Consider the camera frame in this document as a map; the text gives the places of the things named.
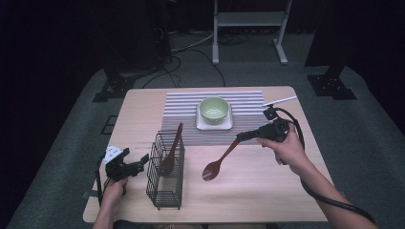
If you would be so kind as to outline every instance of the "wooden table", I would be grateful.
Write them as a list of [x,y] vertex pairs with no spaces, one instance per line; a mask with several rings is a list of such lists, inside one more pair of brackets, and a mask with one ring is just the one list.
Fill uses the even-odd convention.
[[[139,161],[142,156],[150,153],[156,133],[163,126],[166,96],[169,93],[250,91],[262,92],[265,102],[295,95],[291,87],[131,90],[124,99],[109,145],[121,149],[129,148],[131,153],[125,158],[127,163]],[[309,159],[331,181],[299,98],[279,103],[275,107],[289,111],[299,120]],[[204,134],[203,131],[197,130],[195,123],[185,123],[184,128],[196,129],[197,133]],[[255,143],[239,145],[224,160],[219,175],[211,181],[204,181],[202,179],[204,167],[209,162],[219,159],[231,141],[211,146],[187,145],[185,137],[186,132],[183,131],[185,157],[181,209],[160,208],[158,210],[153,205],[146,195],[146,164],[145,172],[129,179],[127,194],[123,197],[116,219],[142,223],[259,223],[327,220],[315,200],[303,190],[299,177],[292,173],[288,166],[278,165],[273,152],[268,148],[262,148]],[[100,172],[101,180],[105,180],[103,165]],[[97,198],[89,198],[83,219],[86,222],[94,222],[98,210]]]

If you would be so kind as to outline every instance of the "forearm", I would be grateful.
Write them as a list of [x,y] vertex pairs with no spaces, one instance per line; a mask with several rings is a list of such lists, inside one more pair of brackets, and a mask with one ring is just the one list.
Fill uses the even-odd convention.
[[[316,194],[351,204],[336,188],[316,169],[313,164],[297,173],[308,187]],[[368,219],[345,209],[316,200],[333,228],[376,228]]]
[[114,226],[114,214],[111,209],[101,208],[98,212],[95,225],[93,229],[113,229]]

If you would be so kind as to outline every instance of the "white shelf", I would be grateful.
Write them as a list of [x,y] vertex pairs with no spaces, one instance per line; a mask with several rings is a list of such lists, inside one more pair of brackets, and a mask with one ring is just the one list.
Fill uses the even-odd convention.
[[218,26],[281,26],[283,15],[282,11],[218,12]]

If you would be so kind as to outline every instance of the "gray carpet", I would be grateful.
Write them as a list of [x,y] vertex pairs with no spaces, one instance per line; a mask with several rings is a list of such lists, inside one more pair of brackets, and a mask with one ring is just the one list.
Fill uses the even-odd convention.
[[[171,37],[174,48],[203,38],[189,34]],[[380,228],[403,228],[405,138],[361,76],[349,68],[341,74],[342,81],[352,89],[357,100],[318,97],[307,74],[324,73],[326,68],[304,68],[313,35],[285,35],[287,66],[279,63],[268,35],[247,37],[248,41],[242,44],[220,46],[217,68],[224,75],[226,87],[294,88],[336,187],[355,205],[372,214]],[[211,58],[208,43],[192,49]],[[173,72],[173,80],[164,75],[148,83],[146,88],[222,87],[220,74],[203,54],[189,51],[178,53],[176,57],[181,65]],[[165,68],[173,70],[178,63],[174,59]],[[134,88],[141,88],[159,73],[137,80]],[[118,114],[123,100],[110,98],[107,102],[92,102],[105,81],[106,75],[100,70],[84,88],[8,228],[92,227],[82,219],[87,202],[82,194],[91,190],[96,161],[109,141],[108,135],[100,134],[101,129],[109,115]],[[278,225],[286,229],[330,228],[326,222],[280,222]]]

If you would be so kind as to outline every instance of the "human arm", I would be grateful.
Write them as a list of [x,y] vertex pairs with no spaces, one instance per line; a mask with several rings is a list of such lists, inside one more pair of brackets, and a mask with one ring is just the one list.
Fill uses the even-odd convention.
[[[291,171],[298,175],[313,192],[325,198],[350,204],[309,160],[295,133],[293,124],[289,124],[287,138],[281,143],[265,138],[257,138],[257,141],[261,145],[271,148],[277,162],[282,164],[284,161],[288,164]],[[377,228],[371,221],[352,211],[319,200],[316,202],[333,228]]]
[[122,199],[123,188],[128,182],[128,178],[114,181],[108,179],[93,229],[113,229],[114,217],[119,210]]

